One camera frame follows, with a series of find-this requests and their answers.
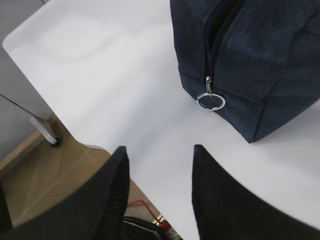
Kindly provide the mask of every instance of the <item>zipper pull ring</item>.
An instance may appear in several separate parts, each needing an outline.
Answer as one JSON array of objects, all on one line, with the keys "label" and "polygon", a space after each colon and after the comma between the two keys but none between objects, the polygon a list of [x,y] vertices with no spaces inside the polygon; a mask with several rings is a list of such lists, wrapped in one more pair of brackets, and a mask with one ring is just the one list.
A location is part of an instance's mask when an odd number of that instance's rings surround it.
[{"label": "zipper pull ring", "polygon": [[206,76],[205,77],[205,86],[206,86],[206,93],[209,94],[210,98],[212,97],[212,93],[211,93],[211,77]]}]

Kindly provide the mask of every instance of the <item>wooden floor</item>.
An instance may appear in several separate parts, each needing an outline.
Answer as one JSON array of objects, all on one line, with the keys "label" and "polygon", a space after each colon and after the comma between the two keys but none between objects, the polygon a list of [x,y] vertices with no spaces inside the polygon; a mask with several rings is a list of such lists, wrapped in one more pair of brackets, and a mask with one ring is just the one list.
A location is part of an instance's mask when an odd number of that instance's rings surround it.
[{"label": "wooden floor", "polygon": [[[2,178],[3,190],[16,227],[55,205],[92,176],[110,154],[78,143],[60,123],[53,130],[62,138],[61,146],[51,148],[42,141]],[[144,200],[157,216],[159,212],[133,181],[129,202]],[[126,216],[152,221],[140,204],[127,209]]]}]

